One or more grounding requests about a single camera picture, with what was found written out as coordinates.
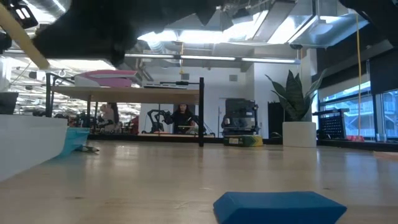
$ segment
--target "shelf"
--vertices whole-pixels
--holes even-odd
[[[52,91],[85,101],[91,96],[92,102],[194,105],[199,103],[199,90],[53,86]]]

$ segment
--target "blue foam block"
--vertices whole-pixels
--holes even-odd
[[[69,156],[72,151],[85,145],[89,133],[89,128],[68,128],[62,152],[58,157]]]
[[[213,206],[221,224],[332,224],[347,210],[315,192],[226,192]]]

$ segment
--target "person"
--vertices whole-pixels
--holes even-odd
[[[119,110],[117,103],[107,103],[106,105],[102,105],[99,110],[103,112],[102,118],[104,119],[105,132],[114,131],[116,125],[119,123]]]
[[[190,130],[195,127],[195,122],[192,120],[193,113],[189,110],[188,105],[180,104],[176,111],[174,111],[172,115],[172,119],[174,122],[174,134],[186,134],[189,133]]]

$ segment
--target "pink object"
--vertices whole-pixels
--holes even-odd
[[[85,87],[131,87],[139,80],[136,71],[129,70],[97,70],[75,75],[75,86]]]

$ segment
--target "computer monitor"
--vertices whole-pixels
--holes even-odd
[[[14,114],[18,93],[0,93],[0,114]]]

